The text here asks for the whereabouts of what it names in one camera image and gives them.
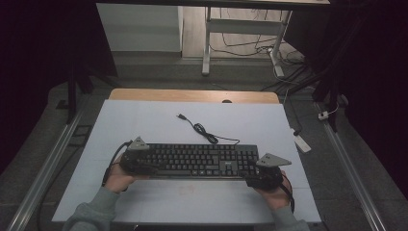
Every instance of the gray sleeve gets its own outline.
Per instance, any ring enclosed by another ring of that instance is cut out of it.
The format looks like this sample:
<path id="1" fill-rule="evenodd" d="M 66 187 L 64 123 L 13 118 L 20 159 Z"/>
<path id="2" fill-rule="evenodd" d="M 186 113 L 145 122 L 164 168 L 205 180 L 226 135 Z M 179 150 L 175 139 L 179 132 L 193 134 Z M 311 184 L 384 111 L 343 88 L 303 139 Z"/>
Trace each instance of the gray sleeve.
<path id="1" fill-rule="evenodd" d="M 101 187 L 90 203 L 78 205 L 75 213 L 64 224 L 63 231 L 109 230 L 115 218 L 115 204 L 119 194 Z"/>
<path id="2" fill-rule="evenodd" d="M 297 220 L 289 206 L 272 211 L 276 231 L 308 231 L 309 226 L 304 220 Z"/>

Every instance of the dark background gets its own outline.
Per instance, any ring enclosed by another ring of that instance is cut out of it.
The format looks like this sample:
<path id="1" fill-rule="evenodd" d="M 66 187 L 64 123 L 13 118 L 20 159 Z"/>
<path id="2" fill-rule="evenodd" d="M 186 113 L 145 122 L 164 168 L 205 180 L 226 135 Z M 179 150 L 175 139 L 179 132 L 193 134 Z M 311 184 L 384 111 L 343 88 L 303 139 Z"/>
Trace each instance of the dark background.
<path id="1" fill-rule="evenodd" d="M 3 172 L 36 125 L 51 88 L 73 72 L 115 75 L 115 65 L 96 5 L 87 0 L 1 0 L 0 33 Z"/>
<path id="2" fill-rule="evenodd" d="M 342 12 L 324 13 L 321 17 L 309 13 L 312 19 L 301 33 L 307 38 L 304 40 L 311 42 L 303 44 L 303 49 L 318 50 L 309 54 L 306 51 L 306 58 L 313 60 L 324 53 L 328 61 L 336 52 L 335 48 L 327 52 L 328 47 L 344 35 L 355 16 L 368 13 L 337 69 L 342 77 L 340 92 L 349 101 L 346 114 L 350 123 L 407 197 L 408 152 L 403 146 L 407 140 L 404 120 L 408 116 L 404 102 L 407 97 L 403 94 L 403 80 L 408 76 L 406 12 L 407 3 L 383 0 L 375 1 L 363 12 L 346 12 L 346 17 Z M 311 31 L 319 36 L 312 39 L 308 34 Z M 52 87 L 66 82 L 78 66 L 83 67 L 82 76 L 90 74 L 86 67 L 115 75 L 115 67 L 92 2 L 59 1 L 57 5 L 51 1 L 2 0 L 0 33 L 2 172 L 36 125 Z M 326 63 L 320 57 L 316 64 Z"/>

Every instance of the keyboard cable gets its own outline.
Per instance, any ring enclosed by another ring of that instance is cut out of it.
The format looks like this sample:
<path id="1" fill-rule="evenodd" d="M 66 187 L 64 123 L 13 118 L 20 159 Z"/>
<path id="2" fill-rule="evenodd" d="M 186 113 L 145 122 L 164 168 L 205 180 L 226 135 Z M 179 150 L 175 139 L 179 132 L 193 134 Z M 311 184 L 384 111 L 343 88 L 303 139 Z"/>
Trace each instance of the keyboard cable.
<path id="1" fill-rule="evenodd" d="M 236 143 L 234 143 L 234 145 L 236 145 L 236 144 L 238 144 L 240 142 L 240 140 L 237 140 L 237 139 L 224 138 L 224 137 L 215 136 L 215 135 L 213 135 L 211 133 L 207 133 L 207 131 L 205 130 L 203 125 L 201 125 L 200 123 L 192 124 L 191 121 L 189 119 L 187 119 L 184 115 L 179 114 L 179 115 L 177 115 L 177 117 L 188 121 L 191 124 L 191 127 L 194 129 L 195 132 L 197 132 L 201 136 L 205 137 L 212 144 L 218 143 L 217 138 L 223 139 L 223 140 L 228 140 L 228 141 L 236 141 Z"/>

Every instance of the metal frame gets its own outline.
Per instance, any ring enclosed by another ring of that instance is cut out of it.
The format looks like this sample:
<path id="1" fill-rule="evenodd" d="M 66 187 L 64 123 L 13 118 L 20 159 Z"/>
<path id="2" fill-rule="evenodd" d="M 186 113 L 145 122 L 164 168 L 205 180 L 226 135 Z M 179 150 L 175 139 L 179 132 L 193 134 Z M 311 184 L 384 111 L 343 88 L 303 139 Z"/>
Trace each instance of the metal frame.
<path id="1" fill-rule="evenodd" d="M 285 16 L 281 22 L 279 21 L 250 21 L 250 20 L 235 20 L 235 19 L 211 19 L 211 7 L 207 9 L 205 44 L 203 54 L 202 75 L 210 74 L 210 35 L 211 33 L 226 33 L 226 34 L 245 34 L 245 35 L 266 35 L 276 36 L 273 49 L 269 52 L 270 59 L 273 63 L 273 71 L 278 78 L 284 77 L 282 67 L 279 65 L 277 54 L 283 36 L 285 35 L 288 26 L 289 18 L 292 12 L 283 11 Z"/>
<path id="2" fill-rule="evenodd" d="M 7 228 L 8 231 L 14 230 L 24 230 L 28 221 L 30 220 L 31 215 L 37 208 L 37 205 L 45 193 L 45 189 L 51 180 L 51 176 L 54 173 L 55 168 L 57 167 L 58 162 L 60 161 L 66 146 L 68 145 L 69 139 L 71 138 L 73 132 L 75 131 L 76 125 L 84 113 L 84 110 L 87 106 L 89 100 L 88 95 L 83 95 L 80 102 L 78 113 L 72 119 L 70 124 L 66 124 L 64 130 L 62 131 L 60 137 L 58 138 L 57 143 L 54 145 L 50 153 L 48 154 L 47 159 L 42 165 L 41 170 L 39 171 L 36 179 L 31 185 L 30 189 L 26 193 L 23 201 L 18 207 L 17 212 L 12 219 L 12 222 Z"/>
<path id="3" fill-rule="evenodd" d="M 349 155 L 343 146 L 342 140 L 339 138 L 337 133 L 333 132 L 327 121 L 324 121 L 323 123 L 327 136 L 331 141 L 336 154 L 339 157 L 339 161 L 343 166 L 345 175 L 351 184 L 351 188 L 354 190 L 358 200 L 362 204 L 363 211 L 366 214 L 367 221 L 369 222 L 371 229 L 375 231 L 387 230 L 369 192 L 366 190 L 366 187 L 364 186 L 354 164 L 349 158 Z"/>

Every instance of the white wall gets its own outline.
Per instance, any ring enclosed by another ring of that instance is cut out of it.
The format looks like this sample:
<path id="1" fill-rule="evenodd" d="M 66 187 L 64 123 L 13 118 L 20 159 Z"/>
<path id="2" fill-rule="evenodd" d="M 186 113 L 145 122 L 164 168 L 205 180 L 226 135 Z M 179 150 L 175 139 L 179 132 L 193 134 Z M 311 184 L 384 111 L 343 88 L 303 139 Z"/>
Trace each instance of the white wall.
<path id="1" fill-rule="evenodd" d="M 182 7 L 98 3 L 97 8 L 112 51 L 182 49 Z"/>

